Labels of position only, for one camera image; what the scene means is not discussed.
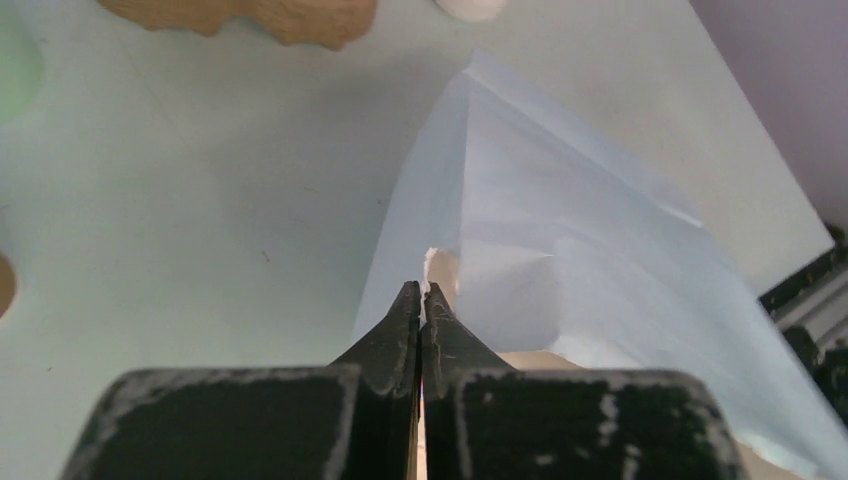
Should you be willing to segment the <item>brown paper coffee cup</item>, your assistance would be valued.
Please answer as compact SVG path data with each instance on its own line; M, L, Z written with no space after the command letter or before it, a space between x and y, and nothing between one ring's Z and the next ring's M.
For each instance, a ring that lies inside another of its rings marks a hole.
M11 261L0 254L0 316L11 307L17 292L17 277Z

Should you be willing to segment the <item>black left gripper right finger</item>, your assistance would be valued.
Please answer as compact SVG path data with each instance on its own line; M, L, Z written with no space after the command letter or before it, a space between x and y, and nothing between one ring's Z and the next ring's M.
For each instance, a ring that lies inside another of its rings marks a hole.
M520 370L437 284L420 334L432 479L744 479L705 385L674 370Z

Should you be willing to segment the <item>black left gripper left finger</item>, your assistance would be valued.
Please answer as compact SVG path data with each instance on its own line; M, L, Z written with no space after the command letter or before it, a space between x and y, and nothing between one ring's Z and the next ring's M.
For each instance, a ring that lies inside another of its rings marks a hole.
M421 289L317 367L162 368L117 377L65 479L411 479Z

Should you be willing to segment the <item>white paper bag with handles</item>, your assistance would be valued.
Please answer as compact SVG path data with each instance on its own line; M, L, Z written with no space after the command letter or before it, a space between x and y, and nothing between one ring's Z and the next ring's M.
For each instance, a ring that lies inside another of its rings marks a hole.
M449 309L454 307L458 298L458 272L459 261L450 252L435 248L427 251L424 278L429 283L435 283L440 287ZM582 366L547 351L495 352L494 355L518 370L583 370ZM801 476L796 473L763 459L755 450L737 439L734 441L750 479L801 479Z

